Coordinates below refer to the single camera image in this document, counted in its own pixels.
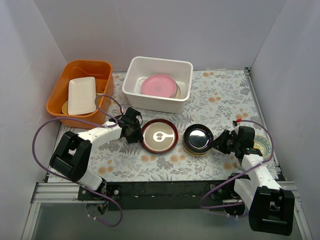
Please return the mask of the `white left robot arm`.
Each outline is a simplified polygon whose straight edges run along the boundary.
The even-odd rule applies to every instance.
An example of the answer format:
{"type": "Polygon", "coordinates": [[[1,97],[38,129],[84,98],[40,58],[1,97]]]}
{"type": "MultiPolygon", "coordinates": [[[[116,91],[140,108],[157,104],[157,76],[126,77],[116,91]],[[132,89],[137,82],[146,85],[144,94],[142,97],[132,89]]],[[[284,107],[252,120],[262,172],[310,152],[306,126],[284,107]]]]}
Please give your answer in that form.
{"type": "Polygon", "coordinates": [[[124,114],[110,118],[102,126],[74,133],[67,131],[62,135],[49,165],[69,181],[89,188],[89,194],[95,200],[106,196],[103,178],[89,168],[93,150],[100,146],[125,138],[127,143],[143,140],[141,130],[142,115],[129,107],[124,114]]]}

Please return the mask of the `watermelon pattern plate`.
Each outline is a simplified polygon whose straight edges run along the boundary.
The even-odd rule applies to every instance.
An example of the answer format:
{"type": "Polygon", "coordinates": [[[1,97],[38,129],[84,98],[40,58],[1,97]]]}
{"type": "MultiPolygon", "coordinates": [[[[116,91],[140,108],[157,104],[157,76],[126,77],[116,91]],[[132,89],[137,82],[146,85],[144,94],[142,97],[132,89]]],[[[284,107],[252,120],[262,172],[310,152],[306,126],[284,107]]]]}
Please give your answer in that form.
{"type": "Polygon", "coordinates": [[[180,99],[180,97],[181,97],[181,88],[180,88],[180,86],[179,86],[179,84],[177,82],[175,82],[175,83],[176,83],[176,93],[174,95],[174,98],[175,99],[180,99]]]}

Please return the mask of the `red rimmed cream plate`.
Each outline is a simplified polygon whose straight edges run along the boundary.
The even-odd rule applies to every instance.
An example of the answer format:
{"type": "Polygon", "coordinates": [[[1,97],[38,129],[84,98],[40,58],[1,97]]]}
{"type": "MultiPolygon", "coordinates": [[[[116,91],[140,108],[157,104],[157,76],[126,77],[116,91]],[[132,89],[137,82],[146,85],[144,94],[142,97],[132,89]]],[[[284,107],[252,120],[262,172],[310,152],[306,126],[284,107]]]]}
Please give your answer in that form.
{"type": "Polygon", "coordinates": [[[157,118],[148,121],[141,129],[142,147],[153,154],[166,154],[173,150],[179,140],[177,127],[169,120],[157,118]]]}

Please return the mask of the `pink plate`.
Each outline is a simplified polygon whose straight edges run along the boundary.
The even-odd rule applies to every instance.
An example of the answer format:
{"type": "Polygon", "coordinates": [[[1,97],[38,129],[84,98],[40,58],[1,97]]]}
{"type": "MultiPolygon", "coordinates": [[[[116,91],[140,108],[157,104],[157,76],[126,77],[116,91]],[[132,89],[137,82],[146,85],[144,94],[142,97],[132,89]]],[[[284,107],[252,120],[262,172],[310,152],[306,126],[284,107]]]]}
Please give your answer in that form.
{"type": "Polygon", "coordinates": [[[149,76],[141,85],[141,93],[153,97],[171,98],[176,91],[176,82],[166,74],[149,76]]]}

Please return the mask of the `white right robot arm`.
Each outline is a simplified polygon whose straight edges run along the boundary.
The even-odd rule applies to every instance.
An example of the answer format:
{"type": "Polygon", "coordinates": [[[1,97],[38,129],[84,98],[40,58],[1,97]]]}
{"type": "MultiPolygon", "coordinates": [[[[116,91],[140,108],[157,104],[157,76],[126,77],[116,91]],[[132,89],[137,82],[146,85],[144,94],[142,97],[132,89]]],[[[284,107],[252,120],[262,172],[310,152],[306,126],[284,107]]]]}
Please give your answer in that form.
{"type": "Polygon", "coordinates": [[[293,230],[295,196],[274,180],[263,165],[262,152],[254,144],[255,130],[248,126],[224,130],[213,141],[212,147],[219,152],[234,153],[248,175],[228,184],[227,195],[232,199],[242,198],[253,231],[289,236],[293,230]]]}

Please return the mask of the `glossy black plate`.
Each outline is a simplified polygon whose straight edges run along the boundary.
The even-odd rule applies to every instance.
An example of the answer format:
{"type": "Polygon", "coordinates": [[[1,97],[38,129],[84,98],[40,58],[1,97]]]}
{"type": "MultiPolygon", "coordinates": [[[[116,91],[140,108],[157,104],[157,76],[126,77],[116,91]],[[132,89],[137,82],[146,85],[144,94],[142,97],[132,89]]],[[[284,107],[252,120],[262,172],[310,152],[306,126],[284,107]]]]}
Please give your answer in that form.
{"type": "Polygon", "coordinates": [[[195,153],[211,150],[213,141],[212,131],[202,124],[192,124],[183,133],[183,146],[195,153]]]}

